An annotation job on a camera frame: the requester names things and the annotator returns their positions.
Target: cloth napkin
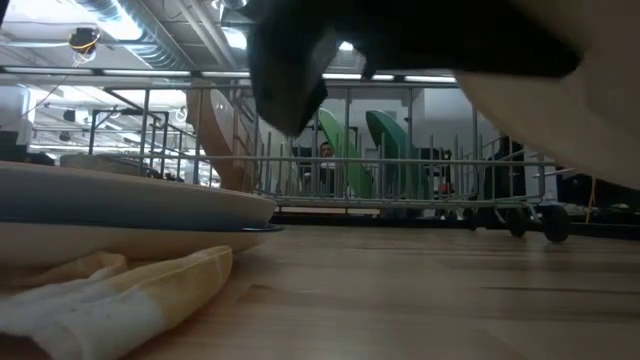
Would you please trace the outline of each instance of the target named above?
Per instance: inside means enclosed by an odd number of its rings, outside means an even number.
[[[98,252],[16,277],[29,289],[0,302],[0,333],[31,338],[53,359],[117,359],[211,300],[232,261],[227,246],[140,267]]]

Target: ductwork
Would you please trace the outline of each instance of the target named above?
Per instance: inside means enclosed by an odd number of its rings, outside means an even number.
[[[101,24],[112,24],[119,33],[129,32],[128,36],[137,36],[144,42],[153,42],[157,45],[129,47],[129,50],[147,63],[153,69],[188,70],[195,69],[195,64],[182,52],[158,20],[151,14],[142,1],[127,0],[72,0],[89,11]],[[118,40],[124,40],[121,36],[110,34]]]

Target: wooden countertop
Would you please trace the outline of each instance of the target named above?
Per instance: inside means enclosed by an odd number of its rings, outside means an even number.
[[[289,227],[130,359],[638,359],[640,242]]]

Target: stack of plates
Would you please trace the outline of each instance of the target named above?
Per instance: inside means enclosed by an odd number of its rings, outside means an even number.
[[[257,245],[276,204],[245,193],[0,162],[0,266],[51,266],[98,250],[162,260]]]

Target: green cutting board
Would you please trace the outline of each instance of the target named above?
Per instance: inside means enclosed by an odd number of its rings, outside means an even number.
[[[322,125],[324,136],[327,138],[337,157],[361,158],[360,152],[356,149],[355,145],[350,140],[345,139],[344,125],[338,123],[331,112],[325,109],[318,110],[318,119]],[[346,154],[344,153],[345,140],[348,141]],[[360,198],[373,198],[375,192],[371,173],[361,163],[349,163],[347,168],[347,180],[356,196]]]
[[[380,110],[369,110],[365,113],[367,126],[373,138],[376,147],[382,146],[382,137],[384,136],[384,157],[385,159],[406,159],[407,157],[407,141],[409,137],[407,132],[398,125],[398,123],[386,112]],[[419,158],[418,149],[411,146],[411,158]],[[419,188],[420,182],[422,187],[418,189],[418,198],[424,198],[428,189],[427,178],[423,171],[419,171],[421,167],[409,166],[409,174],[414,189]],[[395,184],[400,181],[400,191],[406,192],[407,186],[407,166],[388,164],[385,167],[385,178],[387,185]]]

